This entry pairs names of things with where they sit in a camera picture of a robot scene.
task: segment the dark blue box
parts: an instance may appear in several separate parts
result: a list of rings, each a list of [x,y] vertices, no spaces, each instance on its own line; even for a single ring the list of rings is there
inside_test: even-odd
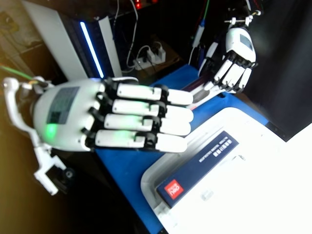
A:
[[[156,191],[172,208],[237,145],[238,142],[223,131],[192,159],[158,185]]]

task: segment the brown wall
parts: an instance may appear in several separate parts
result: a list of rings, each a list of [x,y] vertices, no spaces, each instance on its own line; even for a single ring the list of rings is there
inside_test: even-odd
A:
[[[31,141],[10,123],[2,90],[0,110],[0,233],[65,233],[65,197],[50,196],[35,180],[38,164]]]

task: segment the red square label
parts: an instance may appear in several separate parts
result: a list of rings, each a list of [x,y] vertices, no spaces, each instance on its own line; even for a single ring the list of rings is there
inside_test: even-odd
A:
[[[173,200],[184,191],[184,189],[175,179],[165,187],[165,190]]]

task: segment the blue table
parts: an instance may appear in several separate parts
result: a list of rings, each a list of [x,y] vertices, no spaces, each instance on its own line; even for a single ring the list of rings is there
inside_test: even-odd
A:
[[[172,89],[182,89],[197,79],[197,73],[198,71],[195,68],[185,65],[155,84],[164,84]],[[214,97],[193,110],[192,130],[226,107],[238,108],[263,125],[268,123],[262,115],[244,102],[230,94],[225,93],[224,95],[224,98]],[[96,152],[146,228],[151,234],[157,234],[163,227],[145,200],[141,191],[140,181],[143,173],[163,153],[125,150],[96,150]]]

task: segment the blue led light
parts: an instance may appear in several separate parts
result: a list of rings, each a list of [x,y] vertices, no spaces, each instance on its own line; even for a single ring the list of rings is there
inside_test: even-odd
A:
[[[98,70],[99,76],[100,76],[101,78],[103,78],[103,77],[104,77],[104,74],[103,74],[102,69],[101,69],[101,66],[100,66],[100,64],[99,64],[99,62],[98,62],[98,58],[97,58],[96,52],[94,51],[94,48],[93,48],[91,39],[90,39],[89,34],[88,34],[88,30],[87,30],[87,28],[86,28],[86,25],[84,24],[84,22],[80,22],[80,25],[81,25],[81,28],[82,28],[84,37],[86,38],[86,41],[87,41],[87,43],[88,43],[89,49],[90,49],[90,51],[91,51],[91,54],[92,54],[94,63],[95,63],[96,66],[97,66],[97,70]]]

